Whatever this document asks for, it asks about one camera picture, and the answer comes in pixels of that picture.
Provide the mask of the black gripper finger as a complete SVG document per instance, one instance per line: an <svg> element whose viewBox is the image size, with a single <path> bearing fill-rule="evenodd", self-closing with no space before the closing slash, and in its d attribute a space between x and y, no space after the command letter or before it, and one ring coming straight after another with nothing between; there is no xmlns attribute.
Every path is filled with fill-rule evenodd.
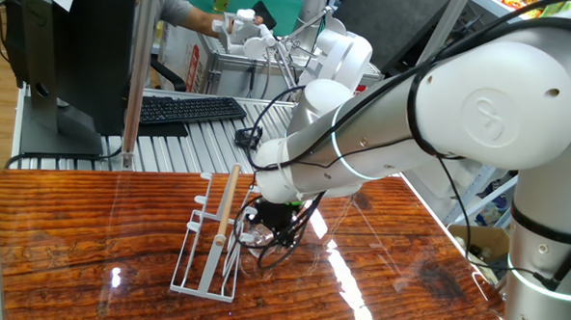
<svg viewBox="0 0 571 320"><path fill-rule="evenodd" d="M276 235L273 240L274 246L280 246L283 248L289 248L294 245L294 240L296 238L297 229L291 227L289 229L282 230Z"/></svg>
<svg viewBox="0 0 571 320"><path fill-rule="evenodd" d="M269 225L269 214L268 210L264 208L257 208L257 211L249 216L249 223L252 226L263 225L267 227Z"/></svg>

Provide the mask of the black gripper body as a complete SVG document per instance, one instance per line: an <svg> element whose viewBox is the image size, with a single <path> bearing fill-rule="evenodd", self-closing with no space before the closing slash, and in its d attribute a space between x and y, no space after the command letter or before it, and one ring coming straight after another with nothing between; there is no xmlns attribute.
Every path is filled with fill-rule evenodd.
<svg viewBox="0 0 571 320"><path fill-rule="evenodd" d="M269 225L267 228L273 231L282 231L291 224L292 218L301 211L303 205L303 202L296 201L274 203L260 199L254 204L254 208L256 210L257 208L267 209L269 214Z"/></svg>

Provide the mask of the person hand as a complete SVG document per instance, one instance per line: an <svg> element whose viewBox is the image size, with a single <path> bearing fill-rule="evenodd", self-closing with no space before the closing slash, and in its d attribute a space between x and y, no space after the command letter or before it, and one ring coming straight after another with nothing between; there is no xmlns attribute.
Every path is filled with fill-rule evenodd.
<svg viewBox="0 0 571 320"><path fill-rule="evenodd" d="M222 18L228 22L228 32L229 34L232 34L235 22L235 16L233 16L230 13L225 13L224 15L222 15ZM256 27L258 27L263 23L263 18L261 16L255 16L253 21L251 21L251 23Z"/></svg>

